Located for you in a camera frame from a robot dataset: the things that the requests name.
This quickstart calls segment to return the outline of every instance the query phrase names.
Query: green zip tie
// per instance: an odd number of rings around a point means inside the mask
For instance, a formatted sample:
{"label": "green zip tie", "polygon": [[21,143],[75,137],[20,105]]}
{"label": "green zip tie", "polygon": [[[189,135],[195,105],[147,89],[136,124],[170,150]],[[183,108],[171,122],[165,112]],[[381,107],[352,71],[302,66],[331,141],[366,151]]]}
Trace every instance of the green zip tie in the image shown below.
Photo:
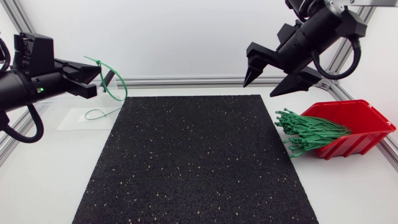
{"label": "green zip tie", "polygon": [[[87,113],[85,114],[85,118],[87,119],[87,120],[89,120],[89,121],[94,121],[94,120],[96,120],[96,119],[100,119],[100,118],[104,118],[104,117],[106,117],[107,115],[109,115],[109,114],[111,114],[111,113],[114,113],[114,112],[116,112],[116,111],[118,111],[118,110],[120,110],[121,108],[118,108],[118,109],[116,109],[116,110],[114,110],[114,111],[111,111],[111,112],[109,112],[109,113],[104,113],[103,111],[101,111],[100,109],[93,109],[93,110],[90,110],[90,111],[87,111]],[[91,113],[91,112],[93,112],[93,111],[99,111],[99,112],[101,112],[103,115],[102,116],[99,116],[99,117],[97,117],[97,118],[87,118],[87,115],[89,114],[89,113]]]}
{"label": "green zip tie", "polygon": [[285,108],[276,111],[280,117],[275,125],[282,127],[285,134],[298,135],[291,137],[284,143],[292,143],[289,150],[293,153],[290,158],[297,157],[303,153],[329,145],[336,139],[351,134],[347,127],[329,121],[324,118],[312,116],[300,116]]}
{"label": "green zip tie", "polygon": [[115,99],[115,100],[117,100],[117,101],[122,102],[122,101],[126,100],[127,94],[128,94],[127,85],[125,84],[123,78],[119,75],[119,73],[118,73],[117,71],[115,71],[115,69],[111,68],[109,65],[103,63],[103,62],[100,61],[100,60],[95,60],[95,59],[90,58],[90,57],[87,57],[87,56],[85,56],[85,58],[94,61],[95,63],[97,63],[97,65],[98,65],[99,67],[101,67],[102,65],[104,65],[104,66],[107,67],[108,69],[112,70],[112,72],[114,72],[114,73],[118,76],[118,78],[120,79],[120,81],[121,81],[122,84],[123,84],[124,90],[126,91],[126,96],[124,97],[123,100],[120,100],[120,99],[116,98],[116,97],[110,92],[110,90],[108,89],[108,86],[106,86],[106,83],[105,83],[105,80],[104,80],[104,76],[103,76],[103,74],[102,74],[102,69],[101,69],[101,72],[99,73],[99,75],[101,75],[102,84],[103,84],[105,90],[108,92],[108,94],[109,94],[113,99]]}

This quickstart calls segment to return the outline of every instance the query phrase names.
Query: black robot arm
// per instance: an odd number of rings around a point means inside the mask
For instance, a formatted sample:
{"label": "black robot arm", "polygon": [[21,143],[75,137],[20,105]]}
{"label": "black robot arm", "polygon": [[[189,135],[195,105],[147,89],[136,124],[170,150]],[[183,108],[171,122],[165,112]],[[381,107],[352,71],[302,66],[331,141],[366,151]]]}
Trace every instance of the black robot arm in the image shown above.
{"label": "black robot arm", "polygon": [[[337,80],[351,75],[361,58],[359,38],[366,34],[367,25],[362,19],[346,6],[329,0],[286,0],[286,5],[294,10],[300,20],[294,26],[285,24],[281,28],[277,34],[280,45],[276,51],[256,43],[248,47],[248,72],[244,86],[261,75],[267,65],[287,74],[271,96],[308,91],[322,76]],[[346,72],[330,75],[322,69],[319,56],[341,37],[351,41],[354,61]],[[318,71],[307,67],[311,62]]]}
{"label": "black robot arm", "polygon": [[[68,92],[91,98],[97,95],[90,82],[101,68],[54,58],[53,40],[40,34],[21,33],[14,36],[15,57],[10,70],[10,53],[0,39],[0,131],[14,139],[33,143],[44,133],[43,122],[33,103]],[[36,125],[33,137],[26,137],[9,125],[6,112],[27,106]]]}

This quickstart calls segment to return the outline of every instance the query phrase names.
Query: white wall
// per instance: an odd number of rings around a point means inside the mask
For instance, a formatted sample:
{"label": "white wall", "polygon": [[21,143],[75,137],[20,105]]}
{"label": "white wall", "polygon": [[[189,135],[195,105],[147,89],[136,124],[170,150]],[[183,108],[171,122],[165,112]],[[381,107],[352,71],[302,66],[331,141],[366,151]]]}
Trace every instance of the white wall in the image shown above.
{"label": "white wall", "polygon": [[244,77],[248,45],[275,50],[279,29],[297,19],[283,0],[20,2],[57,57],[98,58],[123,77]]}
{"label": "white wall", "polygon": [[[368,101],[398,127],[397,22],[398,8],[376,9],[368,34],[361,39],[361,63],[350,77],[341,81],[341,86],[353,97]],[[398,142],[398,132],[392,136]]]}

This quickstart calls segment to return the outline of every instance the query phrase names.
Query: red plastic bin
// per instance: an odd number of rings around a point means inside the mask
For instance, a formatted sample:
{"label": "red plastic bin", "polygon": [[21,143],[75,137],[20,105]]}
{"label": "red plastic bin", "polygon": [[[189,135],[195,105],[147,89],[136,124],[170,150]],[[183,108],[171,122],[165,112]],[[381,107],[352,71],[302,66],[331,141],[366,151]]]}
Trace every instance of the red plastic bin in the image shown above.
{"label": "red plastic bin", "polygon": [[315,103],[302,115],[329,119],[351,128],[352,135],[343,136],[315,150],[318,156],[326,160],[333,156],[348,157],[354,153],[365,155],[397,129],[364,100]]}

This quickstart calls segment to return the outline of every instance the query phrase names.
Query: speckled black mat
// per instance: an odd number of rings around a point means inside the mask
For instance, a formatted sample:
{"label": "speckled black mat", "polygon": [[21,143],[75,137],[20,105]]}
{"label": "speckled black mat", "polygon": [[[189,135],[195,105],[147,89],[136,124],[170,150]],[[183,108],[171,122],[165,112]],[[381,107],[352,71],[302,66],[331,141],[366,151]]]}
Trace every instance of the speckled black mat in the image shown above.
{"label": "speckled black mat", "polygon": [[317,223],[259,95],[128,98],[74,223]]}

